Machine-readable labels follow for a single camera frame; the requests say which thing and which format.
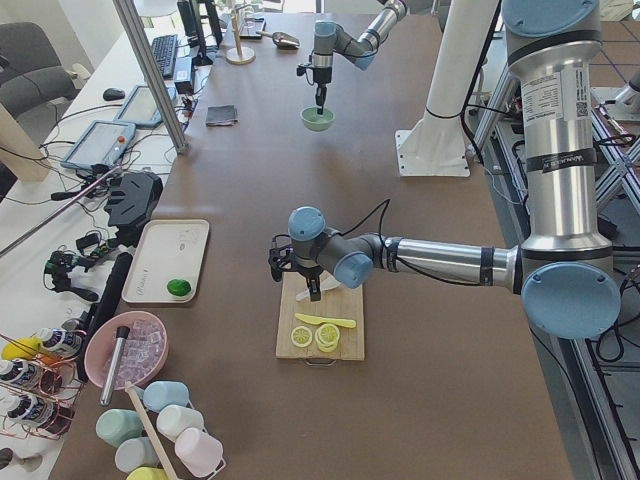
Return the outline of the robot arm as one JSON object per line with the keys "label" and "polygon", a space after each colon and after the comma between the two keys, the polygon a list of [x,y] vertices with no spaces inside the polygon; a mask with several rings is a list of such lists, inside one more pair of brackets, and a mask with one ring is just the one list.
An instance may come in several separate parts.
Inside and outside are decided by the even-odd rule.
{"label": "robot arm", "polygon": [[404,177],[469,175],[462,151],[475,135],[466,105],[493,34],[506,26],[506,67],[523,99],[529,231],[516,244],[465,245],[329,227],[300,207],[288,220],[273,269],[300,273],[314,298],[320,276],[362,285],[375,269],[420,274],[457,286],[502,287],[518,295],[528,320],[559,338],[593,338],[620,312],[611,242],[598,230],[596,152],[589,62],[601,48],[594,1],[454,2],[435,63],[423,116],[394,135]]}
{"label": "robot arm", "polygon": [[360,70],[366,70],[374,59],[379,47],[386,41],[391,29],[408,13],[405,1],[381,1],[382,10],[355,38],[334,21],[317,20],[314,25],[314,44],[309,62],[298,67],[298,76],[307,70],[312,72],[316,85],[316,110],[324,113],[327,86],[332,81],[333,56],[342,55]]}

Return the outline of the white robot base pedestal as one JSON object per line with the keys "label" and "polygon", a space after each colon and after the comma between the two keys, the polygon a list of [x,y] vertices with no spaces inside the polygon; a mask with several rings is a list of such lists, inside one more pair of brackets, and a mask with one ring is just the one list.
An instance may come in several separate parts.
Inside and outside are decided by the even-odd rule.
{"label": "white robot base pedestal", "polygon": [[396,132],[402,176],[470,175],[460,119],[499,13],[498,0],[451,3],[425,113],[413,129]]}

